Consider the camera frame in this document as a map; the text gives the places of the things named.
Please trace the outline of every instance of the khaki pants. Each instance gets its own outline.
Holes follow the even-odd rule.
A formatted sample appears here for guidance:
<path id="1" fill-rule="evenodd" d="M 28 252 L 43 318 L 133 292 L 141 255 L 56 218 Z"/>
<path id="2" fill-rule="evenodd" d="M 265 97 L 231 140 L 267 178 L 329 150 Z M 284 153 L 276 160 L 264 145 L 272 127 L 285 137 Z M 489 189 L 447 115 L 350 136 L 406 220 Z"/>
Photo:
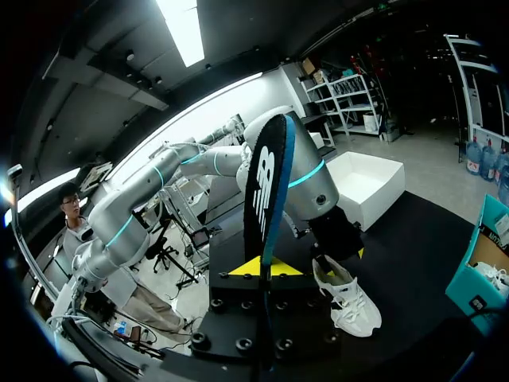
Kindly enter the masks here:
<path id="1" fill-rule="evenodd" d="M 140 284 L 122 310 L 132 318 L 158 329 L 165 336 L 178 332 L 185 324 L 184 319 L 177 316 L 167 302 Z"/>

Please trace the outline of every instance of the white shirt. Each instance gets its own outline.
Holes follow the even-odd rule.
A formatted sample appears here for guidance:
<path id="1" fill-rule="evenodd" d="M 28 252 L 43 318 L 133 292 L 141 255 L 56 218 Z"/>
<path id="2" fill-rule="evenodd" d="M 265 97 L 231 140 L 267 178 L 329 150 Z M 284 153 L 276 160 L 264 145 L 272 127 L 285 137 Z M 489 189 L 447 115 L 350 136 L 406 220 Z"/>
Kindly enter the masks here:
<path id="1" fill-rule="evenodd" d="M 84 217 L 80 217 L 85 224 L 88 226 L 88 221 Z M 88 241 L 92 242 L 97 236 L 93 234 L 88 238 Z M 76 249 L 83 243 L 80 241 L 73 231 L 67 225 L 67 231 L 64 234 L 64 252 L 72 263 L 74 256 L 76 255 Z M 133 295 L 134 291 L 138 287 L 137 276 L 127 267 L 119 268 L 117 271 L 112 273 L 107 279 L 108 284 L 101 288 L 101 291 L 118 307 L 123 308 L 129 298 Z"/>

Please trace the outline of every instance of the white sneaker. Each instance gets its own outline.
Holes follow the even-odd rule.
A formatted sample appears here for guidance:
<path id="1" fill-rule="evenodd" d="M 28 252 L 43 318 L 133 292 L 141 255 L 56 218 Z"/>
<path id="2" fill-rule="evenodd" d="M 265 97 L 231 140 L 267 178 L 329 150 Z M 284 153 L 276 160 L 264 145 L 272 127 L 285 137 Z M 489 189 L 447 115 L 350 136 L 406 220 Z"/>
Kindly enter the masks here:
<path id="1" fill-rule="evenodd" d="M 328 256 L 334 276 L 326 275 L 313 260 L 313 273 L 325 296 L 332 296 L 331 319 L 336 328 L 356 337 L 370 337 L 374 328 L 382 326 L 382 316 L 373 301 L 366 295 L 348 271 Z"/>
<path id="2" fill-rule="evenodd" d="M 493 284 L 504 298 L 509 297 L 509 276 L 505 269 L 496 269 L 482 261 L 475 263 L 473 268 Z"/>

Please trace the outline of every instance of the white box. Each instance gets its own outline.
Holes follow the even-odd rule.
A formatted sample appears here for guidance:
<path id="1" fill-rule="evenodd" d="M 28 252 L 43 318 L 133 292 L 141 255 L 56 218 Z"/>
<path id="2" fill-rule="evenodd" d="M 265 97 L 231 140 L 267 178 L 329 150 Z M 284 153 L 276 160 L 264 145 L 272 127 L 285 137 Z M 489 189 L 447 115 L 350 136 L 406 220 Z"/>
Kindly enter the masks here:
<path id="1" fill-rule="evenodd" d="M 370 228 L 405 191 L 402 163 L 346 152 L 327 163 L 340 199 L 337 205 L 351 223 Z"/>
<path id="2" fill-rule="evenodd" d="M 311 135 L 311 139 L 315 142 L 317 149 L 325 146 L 324 139 L 321 137 L 320 133 L 309 133 L 309 135 Z"/>
<path id="3" fill-rule="evenodd" d="M 377 131 L 379 129 L 373 113 L 366 113 L 364 116 L 364 127 L 366 131 Z"/>

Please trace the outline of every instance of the shoelace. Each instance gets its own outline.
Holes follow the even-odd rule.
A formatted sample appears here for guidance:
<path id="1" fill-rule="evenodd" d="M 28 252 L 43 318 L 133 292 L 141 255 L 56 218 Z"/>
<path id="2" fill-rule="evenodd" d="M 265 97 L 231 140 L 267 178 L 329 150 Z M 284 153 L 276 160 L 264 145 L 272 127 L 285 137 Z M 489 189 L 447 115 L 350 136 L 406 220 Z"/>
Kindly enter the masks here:
<path id="1" fill-rule="evenodd" d="M 360 290 L 357 291 L 357 295 L 354 298 L 340 301 L 338 296 L 336 296 L 332 301 L 341 307 L 341 314 L 336 319 L 335 323 L 345 320 L 347 323 L 351 324 L 357 319 L 357 316 L 359 316 L 360 308 L 366 305 L 363 292 Z"/>
<path id="2" fill-rule="evenodd" d="M 507 277 L 507 271 L 505 269 L 496 269 L 493 267 L 490 271 L 486 272 L 486 278 L 498 290 L 502 289 L 502 285 L 505 286 L 505 283 L 502 283 L 502 277 Z"/>

